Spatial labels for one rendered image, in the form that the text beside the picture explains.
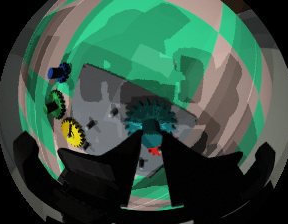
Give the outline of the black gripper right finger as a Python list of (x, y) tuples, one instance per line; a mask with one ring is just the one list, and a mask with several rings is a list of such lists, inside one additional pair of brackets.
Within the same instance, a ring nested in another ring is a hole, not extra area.
[(184, 205), (183, 201), (187, 200), (208, 176), (238, 164), (244, 155), (241, 151), (230, 155), (204, 157), (181, 143), (171, 133), (161, 131), (161, 136), (161, 157), (167, 176), (171, 208)]

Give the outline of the red gear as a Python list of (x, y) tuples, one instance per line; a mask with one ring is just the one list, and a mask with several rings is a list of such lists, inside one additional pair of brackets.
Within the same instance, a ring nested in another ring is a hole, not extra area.
[[(161, 145), (160, 145), (161, 147)], [(160, 148), (160, 147), (157, 147), (157, 148)], [(148, 153), (153, 153), (153, 156), (157, 155), (157, 148), (151, 148), (151, 149), (148, 149)], [(159, 156), (161, 156), (161, 153), (159, 153)]]

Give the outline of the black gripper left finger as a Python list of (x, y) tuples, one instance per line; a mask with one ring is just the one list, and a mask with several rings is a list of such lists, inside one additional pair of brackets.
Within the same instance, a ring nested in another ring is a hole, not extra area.
[(121, 208), (127, 208), (140, 157), (141, 139), (143, 129), (137, 129), (116, 148), (104, 152), (104, 155), (93, 156), (60, 148), (58, 156), (67, 171), (95, 180), (97, 183), (111, 185), (117, 200), (121, 202)]

